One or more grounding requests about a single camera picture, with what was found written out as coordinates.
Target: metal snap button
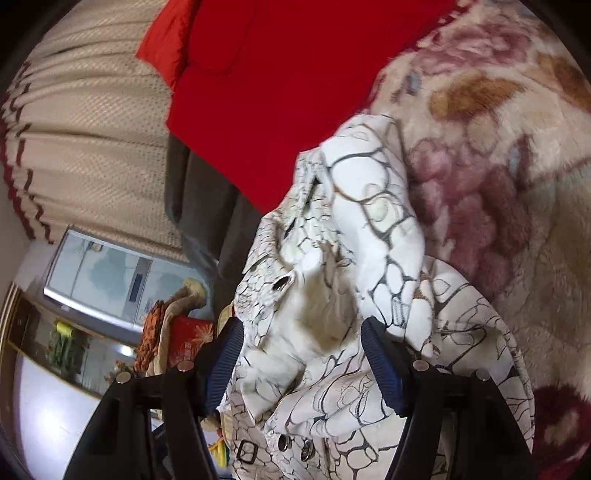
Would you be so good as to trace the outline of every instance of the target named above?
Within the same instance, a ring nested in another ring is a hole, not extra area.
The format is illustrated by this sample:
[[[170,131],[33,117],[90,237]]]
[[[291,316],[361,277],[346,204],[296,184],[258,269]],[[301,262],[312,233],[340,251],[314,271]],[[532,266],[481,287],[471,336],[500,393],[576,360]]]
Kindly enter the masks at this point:
[[[315,453],[316,448],[314,447],[314,442],[312,442],[312,440],[306,440],[304,442],[304,446],[301,448],[300,459],[302,462],[307,462],[314,456]]]
[[[283,434],[279,435],[279,440],[277,441],[277,448],[279,448],[280,452],[285,452],[288,448],[291,448],[291,439]]]

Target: red stripe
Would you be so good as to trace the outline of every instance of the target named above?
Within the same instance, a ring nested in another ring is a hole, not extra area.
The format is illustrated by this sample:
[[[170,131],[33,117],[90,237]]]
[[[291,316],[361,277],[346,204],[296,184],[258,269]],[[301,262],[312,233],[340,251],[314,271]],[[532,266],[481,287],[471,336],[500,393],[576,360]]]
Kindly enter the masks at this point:
[[[29,172],[31,172],[31,179],[32,179],[33,178],[33,172],[31,170],[29,170]],[[49,240],[49,234],[51,233],[51,228],[50,228],[50,226],[47,223],[41,221],[41,215],[43,215],[43,213],[44,213],[43,207],[41,206],[41,204],[39,204],[39,203],[37,203],[35,201],[35,196],[34,195],[29,195],[29,198],[31,199],[31,201],[37,207],[37,214],[35,215],[35,220],[37,222],[39,222],[40,224],[43,225],[43,228],[45,229],[45,240],[50,245],[53,245],[53,241],[52,240]]]
[[[18,75],[17,82],[16,82],[17,87],[18,87],[18,85],[20,85],[22,75],[24,74],[26,69],[29,67],[29,65],[30,65],[29,62],[25,62],[23,64],[23,68],[21,69],[21,71]],[[25,85],[25,88],[23,89],[22,94],[27,93],[29,91],[30,86],[31,86],[30,83]],[[8,98],[9,98],[8,92],[6,92],[2,96],[2,104],[4,104],[8,100]],[[14,104],[15,104],[16,98],[14,98],[10,102],[8,107],[12,113],[16,112],[16,119],[18,122],[21,117],[22,107],[15,109]],[[33,240],[33,239],[35,239],[35,232],[33,231],[31,224],[29,222],[29,219],[27,218],[27,216],[25,215],[25,212],[22,209],[22,200],[18,196],[18,190],[14,186],[14,179],[12,178],[12,172],[14,169],[8,164],[7,144],[6,144],[8,125],[4,121],[3,114],[4,114],[4,109],[1,109],[0,110],[0,162],[2,163],[3,170],[4,170],[2,178],[3,178],[4,182],[6,183],[6,185],[8,186],[8,199],[12,201],[12,208],[14,209],[14,212],[17,214],[17,217],[19,217],[19,219],[22,223],[22,227],[25,229],[25,233],[27,234],[27,236],[31,240]],[[31,124],[26,124],[20,131],[17,132],[16,136],[19,137],[22,133],[29,130],[29,128],[31,128]],[[25,148],[25,139],[21,139],[18,143],[17,160],[16,160],[16,164],[19,167],[21,166],[21,163],[22,163],[22,154],[24,152],[24,148]],[[35,215],[35,220],[38,221],[43,226],[43,228],[45,230],[45,239],[47,240],[47,242],[52,244],[53,242],[49,238],[50,233],[51,233],[51,228],[47,223],[41,221],[41,216],[43,215],[43,207],[35,201],[34,195],[28,194],[28,189],[31,186],[32,182],[33,182],[33,171],[30,168],[28,168],[27,169],[27,182],[25,183],[24,192],[26,192],[29,199],[37,207],[37,214]]]

